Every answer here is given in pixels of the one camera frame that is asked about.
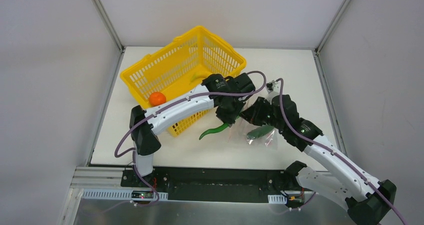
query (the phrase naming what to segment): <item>green pepper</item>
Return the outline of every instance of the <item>green pepper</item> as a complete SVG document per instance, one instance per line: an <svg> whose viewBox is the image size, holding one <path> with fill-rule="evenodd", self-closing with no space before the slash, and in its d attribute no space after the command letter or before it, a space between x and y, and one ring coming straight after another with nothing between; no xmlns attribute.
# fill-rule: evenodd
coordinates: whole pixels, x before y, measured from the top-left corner
<svg viewBox="0 0 424 225"><path fill-rule="evenodd" d="M257 127L255 129L253 129L252 131L248 132L246 135L246 138L248 140L254 140L260 137L263 137L267 134L269 134L272 130L274 129L273 126L270 125L263 125L260 127Z"/></svg>
<svg viewBox="0 0 424 225"><path fill-rule="evenodd" d="M223 124L222 124L221 126L219 126L219 127L210 128L210 129L208 129L208 130L204 131L204 132L200 135L199 140L201 140L204 136L206 136L206 135L208 135L208 134L217 134L217 133L220 133L220 132L222 132L224 129L228 128L228 127L229 127L229 124L228 124L228 123L223 123Z"/></svg>

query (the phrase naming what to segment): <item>orange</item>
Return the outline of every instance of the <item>orange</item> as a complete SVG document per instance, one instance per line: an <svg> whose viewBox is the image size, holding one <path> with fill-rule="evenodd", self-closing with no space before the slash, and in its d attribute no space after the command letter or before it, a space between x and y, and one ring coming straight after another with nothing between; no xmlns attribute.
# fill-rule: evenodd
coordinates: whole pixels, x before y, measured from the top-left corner
<svg viewBox="0 0 424 225"><path fill-rule="evenodd" d="M167 102L167 98L162 92L155 91L148 97L148 101L152 107L159 106Z"/></svg>

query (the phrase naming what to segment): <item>white table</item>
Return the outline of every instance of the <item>white table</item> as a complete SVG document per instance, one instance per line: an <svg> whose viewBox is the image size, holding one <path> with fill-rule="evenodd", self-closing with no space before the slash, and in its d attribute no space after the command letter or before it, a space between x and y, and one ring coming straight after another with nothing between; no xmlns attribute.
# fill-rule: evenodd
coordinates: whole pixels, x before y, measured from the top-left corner
<svg viewBox="0 0 424 225"><path fill-rule="evenodd" d="M146 54L153 54L160 47L127 47L122 59L119 73ZM335 144L333 129L328 115L324 94L321 89L313 54L310 50L282 49L236 49L247 60L244 72L260 70L267 80L284 79L284 94L297 104L301 117L315 123L329 140ZM260 75L252 75L252 81L258 88L262 84ZM265 90L259 93L266 96ZM131 153L115 158L114 150L129 129L131 109L138 105L130 95L127 86L117 78L107 111L100 129L97 143L92 155L94 165L127 165L131 162ZM249 145L242 137L238 137L237 124L221 133L205 136L199 135L209 128L222 124L211 111L178 137L168 132L158 136L162 148L154 154L153 165L165 167L195 168L230 168L281 170L298 160L311 168L322 171L325 168L289 145L282 136L278 136L275 147L265 145ZM131 148L133 142L129 137L121 148L121 152Z"/></svg>

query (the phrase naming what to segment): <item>clear plastic bag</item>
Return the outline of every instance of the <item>clear plastic bag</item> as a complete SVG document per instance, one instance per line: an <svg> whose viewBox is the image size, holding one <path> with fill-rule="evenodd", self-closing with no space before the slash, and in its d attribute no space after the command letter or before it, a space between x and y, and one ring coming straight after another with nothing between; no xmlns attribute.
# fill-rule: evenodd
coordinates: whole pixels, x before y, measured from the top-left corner
<svg viewBox="0 0 424 225"><path fill-rule="evenodd" d="M277 149L278 131L268 125L255 126L242 118L237 119L231 127L231 139L243 141L251 146L263 146L266 148Z"/></svg>

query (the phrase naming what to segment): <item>gray wall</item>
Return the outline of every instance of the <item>gray wall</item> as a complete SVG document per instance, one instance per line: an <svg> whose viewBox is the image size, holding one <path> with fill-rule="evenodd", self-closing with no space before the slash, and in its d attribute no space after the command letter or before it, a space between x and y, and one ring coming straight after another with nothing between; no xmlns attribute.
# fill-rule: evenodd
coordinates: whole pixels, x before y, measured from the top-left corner
<svg viewBox="0 0 424 225"><path fill-rule="evenodd" d="M56 224L119 52L91 0L0 9L0 221Z"/></svg>
<svg viewBox="0 0 424 225"><path fill-rule="evenodd" d="M165 46L197 25L234 47L315 48L343 0L101 0L125 46Z"/></svg>
<svg viewBox="0 0 424 225"><path fill-rule="evenodd" d="M424 0L353 0L320 56L349 157L397 185L410 224L424 221L423 48Z"/></svg>

